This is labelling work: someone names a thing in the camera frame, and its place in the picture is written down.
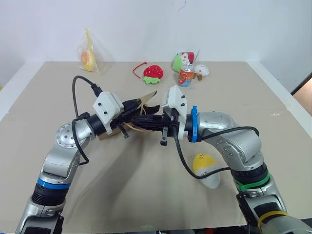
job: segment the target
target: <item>soda can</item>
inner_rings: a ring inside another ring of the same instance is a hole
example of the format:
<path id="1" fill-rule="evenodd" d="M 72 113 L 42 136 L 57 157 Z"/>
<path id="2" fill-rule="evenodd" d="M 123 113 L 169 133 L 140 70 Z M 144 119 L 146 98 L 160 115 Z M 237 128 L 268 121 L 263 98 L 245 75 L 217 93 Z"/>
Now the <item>soda can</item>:
<path id="1" fill-rule="evenodd" d="M 177 79 L 178 84 L 182 87 L 187 87 L 190 85 L 193 75 L 195 73 L 195 68 L 192 64 L 185 64 L 181 67 L 179 77 Z"/>

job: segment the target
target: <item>red strawberry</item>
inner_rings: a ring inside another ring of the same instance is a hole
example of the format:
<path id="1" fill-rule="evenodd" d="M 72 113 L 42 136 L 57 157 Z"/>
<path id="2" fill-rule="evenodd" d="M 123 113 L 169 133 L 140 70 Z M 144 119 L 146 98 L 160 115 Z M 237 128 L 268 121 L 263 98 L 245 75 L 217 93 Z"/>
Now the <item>red strawberry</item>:
<path id="1" fill-rule="evenodd" d="M 144 70 L 143 75 L 145 77 L 152 77 L 152 78 L 161 79 L 162 76 L 164 75 L 164 72 L 162 71 L 162 69 L 158 65 L 152 65 L 152 66 L 147 67 Z"/>

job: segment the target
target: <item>blue band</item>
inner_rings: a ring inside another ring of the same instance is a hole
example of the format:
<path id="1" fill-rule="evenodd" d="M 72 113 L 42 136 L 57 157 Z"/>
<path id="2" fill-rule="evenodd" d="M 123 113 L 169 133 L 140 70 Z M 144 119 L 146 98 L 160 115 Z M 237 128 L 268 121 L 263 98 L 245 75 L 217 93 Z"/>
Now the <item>blue band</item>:
<path id="1" fill-rule="evenodd" d="M 191 110 L 191 115 L 192 115 L 192 122 L 193 122 L 192 142 L 197 142 L 197 129 L 198 129 L 197 106 L 193 106 Z"/>
<path id="2" fill-rule="evenodd" d="M 68 189 L 70 184 L 50 184 L 38 178 L 37 183 L 47 189 Z"/>

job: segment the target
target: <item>green ring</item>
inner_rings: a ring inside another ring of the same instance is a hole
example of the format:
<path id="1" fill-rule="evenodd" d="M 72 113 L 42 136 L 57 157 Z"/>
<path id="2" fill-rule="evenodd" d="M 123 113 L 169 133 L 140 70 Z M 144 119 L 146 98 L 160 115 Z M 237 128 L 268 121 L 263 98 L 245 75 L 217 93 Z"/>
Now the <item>green ring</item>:
<path id="1" fill-rule="evenodd" d="M 258 187 L 258 186 L 261 186 L 263 184 L 265 184 L 266 182 L 268 182 L 268 180 L 270 179 L 270 174 L 267 173 L 267 175 L 260 181 L 258 182 L 255 182 L 255 183 L 251 183 L 251 184 L 242 184 L 240 183 L 239 181 L 235 180 L 236 184 L 238 185 L 238 190 L 244 192 L 246 191 L 247 189 L 249 188 L 252 188 L 252 187 Z"/>

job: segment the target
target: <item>yellow ring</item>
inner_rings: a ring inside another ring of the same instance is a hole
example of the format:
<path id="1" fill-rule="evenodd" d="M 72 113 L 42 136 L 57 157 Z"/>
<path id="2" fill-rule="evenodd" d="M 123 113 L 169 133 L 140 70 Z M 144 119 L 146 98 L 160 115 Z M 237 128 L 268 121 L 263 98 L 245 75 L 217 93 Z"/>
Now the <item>yellow ring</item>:
<path id="1" fill-rule="evenodd" d="M 262 224 L 262 221 L 264 219 L 266 219 L 267 217 L 270 217 L 272 215 L 284 215 L 284 216 L 288 216 L 288 214 L 286 212 L 283 212 L 283 211 L 270 211 L 270 212 L 267 212 L 265 214 L 263 214 L 260 219 L 258 220 L 258 228 L 261 230 L 261 224 Z"/>

